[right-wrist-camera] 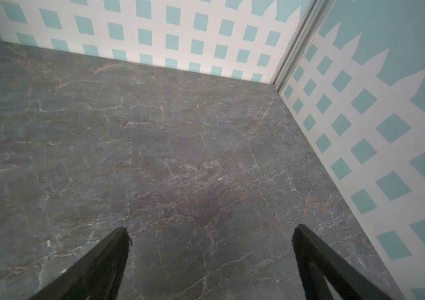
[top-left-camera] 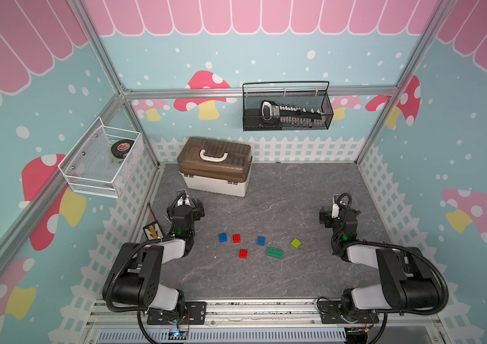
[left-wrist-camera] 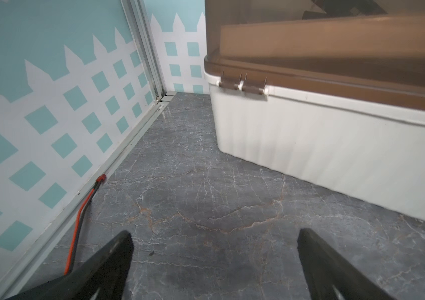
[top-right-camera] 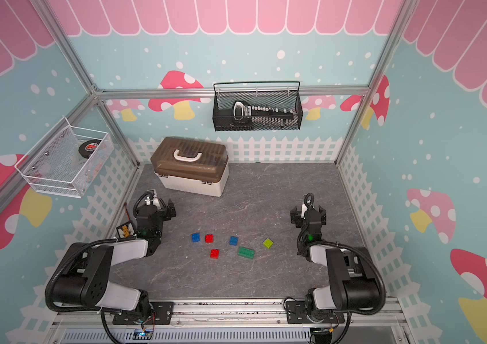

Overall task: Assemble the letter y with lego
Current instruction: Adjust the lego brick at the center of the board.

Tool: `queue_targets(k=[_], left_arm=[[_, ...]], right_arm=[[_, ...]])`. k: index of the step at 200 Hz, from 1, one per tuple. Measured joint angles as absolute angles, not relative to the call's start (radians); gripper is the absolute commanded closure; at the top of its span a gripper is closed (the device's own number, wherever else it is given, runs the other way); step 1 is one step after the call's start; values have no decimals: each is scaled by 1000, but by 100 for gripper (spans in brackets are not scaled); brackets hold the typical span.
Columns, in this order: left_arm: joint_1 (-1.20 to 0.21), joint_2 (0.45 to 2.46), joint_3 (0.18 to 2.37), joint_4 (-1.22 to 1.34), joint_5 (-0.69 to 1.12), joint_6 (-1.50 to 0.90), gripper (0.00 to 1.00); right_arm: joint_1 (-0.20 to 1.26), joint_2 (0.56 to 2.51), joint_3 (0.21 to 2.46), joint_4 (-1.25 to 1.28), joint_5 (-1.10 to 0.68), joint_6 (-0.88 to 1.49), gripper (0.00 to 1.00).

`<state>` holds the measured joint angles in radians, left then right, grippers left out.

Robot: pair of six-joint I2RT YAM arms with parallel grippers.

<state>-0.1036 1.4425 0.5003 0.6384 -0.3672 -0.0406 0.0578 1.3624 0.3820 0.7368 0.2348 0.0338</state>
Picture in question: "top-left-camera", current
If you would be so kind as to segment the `blue lego brick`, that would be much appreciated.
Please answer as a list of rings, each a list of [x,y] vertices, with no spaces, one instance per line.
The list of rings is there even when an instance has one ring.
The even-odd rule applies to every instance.
[[[259,246],[264,246],[266,244],[266,238],[264,236],[258,236],[256,243]]]
[[[220,243],[228,242],[228,237],[226,233],[219,234],[219,242]]]

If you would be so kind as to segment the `lime green lego brick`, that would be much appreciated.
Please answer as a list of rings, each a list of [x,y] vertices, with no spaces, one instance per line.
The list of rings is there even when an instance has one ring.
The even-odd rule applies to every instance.
[[[293,248],[298,249],[301,246],[302,242],[299,241],[299,239],[293,239],[291,242],[291,245]]]

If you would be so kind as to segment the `red lego brick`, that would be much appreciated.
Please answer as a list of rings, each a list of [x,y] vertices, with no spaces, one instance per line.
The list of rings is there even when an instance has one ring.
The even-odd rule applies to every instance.
[[[239,258],[240,259],[247,259],[248,258],[248,250],[247,249],[240,249],[239,250]]]
[[[240,244],[241,243],[241,235],[240,234],[234,234],[232,236],[233,243],[235,244]]]

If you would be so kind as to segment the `green long lego brick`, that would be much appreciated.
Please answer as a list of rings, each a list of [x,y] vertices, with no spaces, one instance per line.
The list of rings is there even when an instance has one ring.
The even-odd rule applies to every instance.
[[[282,259],[284,256],[284,251],[281,249],[268,247],[266,249],[266,256],[271,257],[271,258],[275,258],[275,259]]]

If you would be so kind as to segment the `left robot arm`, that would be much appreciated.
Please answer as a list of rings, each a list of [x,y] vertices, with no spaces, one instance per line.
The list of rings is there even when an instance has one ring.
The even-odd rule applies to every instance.
[[[167,208],[171,227],[162,239],[124,243],[102,290],[111,312],[156,313],[178,324],[189,318],[184,292],[160,283],[164,264],[189,255],[196,236],[195,222],[205,216],[203,203],[181,194]]]

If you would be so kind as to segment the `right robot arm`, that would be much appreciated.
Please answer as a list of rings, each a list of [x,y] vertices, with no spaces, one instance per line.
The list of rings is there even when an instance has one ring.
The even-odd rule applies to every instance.
[[[375,285],[348,288],[338,301],[319,298],[319,311],[328,321],[376,323],[379,313],[435,315],[449,301],[449,287],[439,269],[416,247],[358,239],[360,211],[334,201],[321,209],[319,222],[332,230],[332,254],[344,262],[373,268]]]

